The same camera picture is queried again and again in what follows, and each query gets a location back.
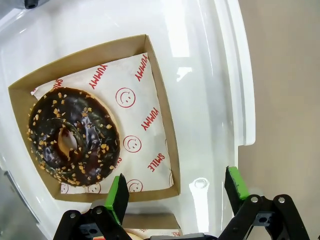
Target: chocolate glaze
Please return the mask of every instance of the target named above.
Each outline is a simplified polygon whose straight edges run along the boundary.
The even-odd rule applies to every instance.
[[[99,101],[85,91],[52,89],[33,107],[28,127],[40,167],[61,182],[95,184],[117,164],[120,140],[116,125]],[[60,131],[72,132],[77,142],[77,149],[70,150],[69,156],[58,146]]]

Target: partially visible donut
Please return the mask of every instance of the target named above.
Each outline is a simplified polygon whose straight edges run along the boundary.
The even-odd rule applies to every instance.
[[[90,93],[57,88],[33,107],[28,125],[40,168],[60,182],[88,186],[100,182],[114,169],[120,154],[115,121],[106,106]],[[61,134],[71,133],[76,149],[61,144]]]

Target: brown cardboard tray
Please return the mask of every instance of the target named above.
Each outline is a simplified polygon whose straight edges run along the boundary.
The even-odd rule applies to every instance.
[[[61,194],[58,180],[39,168],[39,164],[35,160],[34,154],[31,153],[31,143],[26,134],[29,121],[28,113],[30,112],[30,108],[33,107],[33,104],[37,102],[37,99],[32,96],[30,92],[36,87],[52,80],[89,69],[100,64],[128,58],[146,52],[148,53],[148,58],[151,64],[152,74],[160,104],[174,184],[172,187],[163,190],[132,192],[130,194],[129,201],[140,202],[159,200],[174,197],[180,194],[180,168],[174,125],[159,65],[150,39],[144,34],[106,42],[70,54],[31,72],[9,86],[8,91],[13,112],[24,144],[40,177],[55,199],[92,203],[98,199],[105,199],[107,194]]]

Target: bolt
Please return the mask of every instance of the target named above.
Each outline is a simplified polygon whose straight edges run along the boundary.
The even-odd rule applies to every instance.
[[[285,202],[285,198],[284,198],[284,197],[282,197],[282,196],[281,196],[281,197],[279,197],[279,199],[278,199],[278,200],[279,200],[279,203],[281,203],[281,204],[283,204],[283,203]]]
[[[257,202],[258,202],[258,198],[257,198],[256,196],[253,196],[253,197],[251,198],[251,202],[257,203]]]

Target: donut hole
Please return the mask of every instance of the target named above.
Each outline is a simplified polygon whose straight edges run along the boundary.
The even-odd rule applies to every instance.
[[[76,150],[78,147],[77,141],[72,132],[65,128],[59,132],[57,142],[60,151],[63,152],[63,154],[65,154],[66,156],[69,156],[70,151]]]

